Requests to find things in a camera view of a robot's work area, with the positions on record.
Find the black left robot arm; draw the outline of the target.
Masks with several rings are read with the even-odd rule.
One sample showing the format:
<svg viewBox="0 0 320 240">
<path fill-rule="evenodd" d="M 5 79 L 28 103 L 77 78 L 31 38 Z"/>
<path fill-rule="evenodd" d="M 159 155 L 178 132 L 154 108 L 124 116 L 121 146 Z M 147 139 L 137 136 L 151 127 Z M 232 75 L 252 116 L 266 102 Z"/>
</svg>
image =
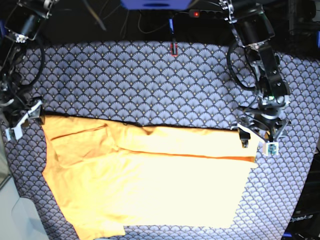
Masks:
<svg viewBox="0 0 320 240">
<path fill-rule="evenodd" d="M 243 117 L 234 126 L 243 148 L 249 146 L 251 136 L 256 135 L 263 144 L 266 156 L 279 153 L 279 139 L 285 134 L 289 120 L 280 119 L 282 110 L 290 103 L 290 87 L 282 79 L 279 60 L 270 40 L 274 29 L 263 6 L 255 0 L 221 0 L 219 5 L 226 13 L 234 41 L 227 51 L 227 67 L 234 82 L 245 91 L 254 94 L 248 106 L 239 106 Z M 244 50 L 247 63 L 254 75 L 254 86 L 244 85 L 234 72 L 231 54 L 237 48 Z"/>
</svg>

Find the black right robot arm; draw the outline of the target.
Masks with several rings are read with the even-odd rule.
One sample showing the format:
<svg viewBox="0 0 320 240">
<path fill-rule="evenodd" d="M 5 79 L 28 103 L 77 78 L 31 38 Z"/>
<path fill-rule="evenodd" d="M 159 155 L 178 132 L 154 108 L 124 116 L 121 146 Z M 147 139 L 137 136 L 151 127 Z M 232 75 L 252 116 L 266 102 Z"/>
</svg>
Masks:
<svg viewBox="0 0 320 240">
<path fill-rule="evenodd" d="M 45 49 L 38 34 L 55 4 L 55 0 L 19 0 L 0 27 L 0 117 L 6 125 L 8 141 L 21 139 L 23 126 L 29 120 L 44 123 L 42 99 L 27 94 L 45 67 Z M 40 65 L 33 80 L 23 84 L 16 66 L 24 59 L 29 42 L 39 46 Z"/>
</svg>

